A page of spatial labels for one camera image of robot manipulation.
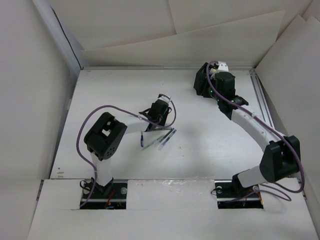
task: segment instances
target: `black bracket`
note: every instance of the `black bracket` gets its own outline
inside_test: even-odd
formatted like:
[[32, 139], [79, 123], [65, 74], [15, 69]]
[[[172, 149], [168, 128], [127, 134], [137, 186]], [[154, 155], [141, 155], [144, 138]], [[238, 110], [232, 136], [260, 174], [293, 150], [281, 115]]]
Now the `black bracket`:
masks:
[[248, 197], [232, 201], [250, 194], [253, 188], [247, 188], [242, 192], [236, 192], [232, 180], [215, 180], [215, 193], [219, 209], [263, 209], [262, 200], [259, 194], [254, 193]]
[[[207, 69], [208, 63], [206, 62], [196, 73], [193, 88], [196, 91], [198, 96], [203, 96], [204, 98], [212, 98], [214, 96], [213, 91], [210, 88], [210, 85], [207, 80]], [[218, 69], [218, 65], [213, 64], [209, 66], [210, 69]], [[211, 80], [213, 86], [216, 85], [214, 79]]]
[[[94, 179], [91, 179], [91, 182], [81, 181], [81, 188], [83, 188], [83, 194], [80, 204], [84, 203], [88, 196], [89, 191], [93, 187]], [[108, 209], [126, 209], [127, 206], [127, 182], [115, 182], [112, 179], [106, 186], [101, 186], [95, 184], [93, 193], [90, 197], [90, 200], [81, 207], [81, 209], [106, 209], [107, 202]]]
[[[295, 136], [284, 137], [300, 158], [300, 142]], [[299, 171], [293, 153], [283, 141], [271, 141], [265, 147], [261, 163], [261, 174], [269, 183], [275, 183]]]
[[[139, 112], [139, 114], [145, 116], [151, 122], [158, 124], [160, 126], [164, 126], [167, 121], [168, 114], [171, 112], [171, 107], [169, 104], [161, 99], [158, 99], [154, 103], [152, 103], [151, 107]], [[152, 131], [156, 128], [156, 126], [151, 123], [148, 125], [146, 131]]]
[[84, 143], [88, 151], [94, 152], [100, 161], [109, 159], [115, 154], [126, 130], [127, 126], [124, 123], [105, 112], [85, 135]]

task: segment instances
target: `white table surface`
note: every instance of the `white table surface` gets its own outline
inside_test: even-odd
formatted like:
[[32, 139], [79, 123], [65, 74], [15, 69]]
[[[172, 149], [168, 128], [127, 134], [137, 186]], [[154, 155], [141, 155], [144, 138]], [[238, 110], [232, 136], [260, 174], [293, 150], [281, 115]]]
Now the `white table surface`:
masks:
[[[74, 91], [69, 113], [54, 161], [52, 179], [82, 179], [93, 170], [76, 152], [76, 138], [85, 117], [101, 105], [115, 105], [133, 113], [151, 106], [159, 93], [171, 95], [177, 109], [176, 134], [160, 151], [141, 151], [140, 133], [125, 135], [112, 157], [115, 179], [230, 179], [258, 165], [263, 152], [258, 144], [218, 109], [217, 102], [193, 89], [198, 69], [83, 70]], [[235, 75], [236, 94], [261, 114], [247, 70]], [[80, 149], [90, 160], [83, 138], [104, 111], [89, 120], [81, 136]], [[106, 109], [115, 116], [124, 113]], [[167, 122], [173, 119], [169, 115]], [[145, 133], [144, 142], [162, 135]]]
[[45, 180], [28, 240], [318, 239], [302, 194], [286, 202], [261, 193], [264, 209], [218, 209], [213, 187], [210, 179], [129, 180], [128, 209], [79, 210], [79, 179]]

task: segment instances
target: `white wall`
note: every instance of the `white wall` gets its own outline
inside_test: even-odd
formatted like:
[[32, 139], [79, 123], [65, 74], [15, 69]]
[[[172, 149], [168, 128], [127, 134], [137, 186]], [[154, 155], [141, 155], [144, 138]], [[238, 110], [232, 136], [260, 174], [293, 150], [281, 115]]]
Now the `white wall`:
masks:
[[[268, 93], [264, 89], [264, 95], [268, 104], [268, 108], [270, 110], [270, 114], [272, 116], [272, 120], [274, 123], [275, 129], [278, 131], [286, 134], [287, 136], [295, 135], [296, 137], [298, 136], [297, 134], [301, 133], [301, 131], [297, 131], [299, 129], [298, 126], [296, 128], [292, 128], [289, 125], [284, 125], [283, 123], [283, 118], [279, 116], [276, 107], [272, 100], [270, 99]], [[306, 138], [303, 136], [303, 138], [300, 138], [299, 140], [303, 141]], [[318, 158], [317, 158], [317, 152], [312, 151], [308, 147], [308, 142], [303, 141], [300, 142], [302, 144], [302, 148], [308, 148], [307, 150], [311, 152], [311, 154], [314, 154], [314, 168], [317, 169], [319, 164], [318, 164]], [[310, 172], [309, 169], [307, 172], [305, 172], [305, 187], [304, 187], [304, 192], [306, 194], [306, 204], [308, 206], [313, 224], [315, 226], [315, 229], [317, 231], [318, 236], [320, 237], [320, 203], [318, 201], [319, 198], [319, 182], [317, 182], [317, 179], [319, 179], [318, 174], [315, 174], [315, 172]]]
[[0, 8], [0, 181], [47, 178], [69, 70], [31, 0]]

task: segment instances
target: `pen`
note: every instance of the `pen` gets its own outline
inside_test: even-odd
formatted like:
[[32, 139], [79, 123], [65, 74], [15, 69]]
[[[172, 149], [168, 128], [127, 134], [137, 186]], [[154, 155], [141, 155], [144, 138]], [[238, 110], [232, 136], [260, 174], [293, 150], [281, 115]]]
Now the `pen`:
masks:
[[166, 131], [166, 130], [171, 130], [171, 129], [172, 129], [172, 127], [169, 127], [169, 128], [157, 128], [157, 129], [149, 130], [148, 132]]
[[145, 148], [142, 149], [142, 151], [145, 150], [145, 149], [147, 149], [148, 147], [152, 146], [153, 144], [155, 144], [157, 141], [159, 141], [159, 140], [160, 140], [161, 138], [163, 138], [164, 136], [165, 136], [165, 135], [162, 135], [162, 136], [158, 137], [156, 140], [154, 140], [154, 141], [152, 141], [151, 143], [149, 143]]
[[144, 147], [144, 134], [143, 134], [143, 132], [141, 132], [140, 145], [142, 148]]
[[170, 133], [172, 133], [172, 131], [173, 130], [175, 130], [175, 128], [172, 128], [170, 131], [168, 131], [167, 132], [167, 134], [166, 135], [164, 135], [164, 137], [163, 138], [161, 138], [161, 140], [160, 141], [158, 141], [154, 146], [156, 147], [156, 146], [158, 146], [163, 140], [165, 140], [166, 139], [166, 137], [168, 137], [169, 136], [169, 134]]
[[169, 139], [176, 133], [176, 129], [168, 136], [168, 138], [159, 146], [159, 150], [161, 150], [165, 145], [166, 143], [169, 141]]

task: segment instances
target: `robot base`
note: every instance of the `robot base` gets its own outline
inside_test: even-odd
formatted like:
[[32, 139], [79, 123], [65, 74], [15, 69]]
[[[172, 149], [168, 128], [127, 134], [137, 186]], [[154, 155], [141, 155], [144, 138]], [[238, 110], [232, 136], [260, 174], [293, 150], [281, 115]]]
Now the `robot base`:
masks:
[[252, 187], [244, 190], [241, 194], [233, 190], [232, 180], [215, 180], [216, 200], [219, 209], [263, 209], [262, 199], [258, 194], [252, 194], [238, 201], [233, 199], [243, 197], [252, 192]]
[[[127, 190], [128, 190], [127, 188], [128, 188], [127, 181], [114, 180], [109, 194], [107, 194], [106, 196], [103, 196], [103, 194], [101, 194], [100, 192], [93, 191], [89, 201], [80, 209], [108, 209], [108, 210], [126, 209]], [[86, 201], [86, 199], [88, 198], [88, 195], [89, 195], [89, 191], [87, 190], [82, 191], [82, 198], [81, 198], [80, 204]]]

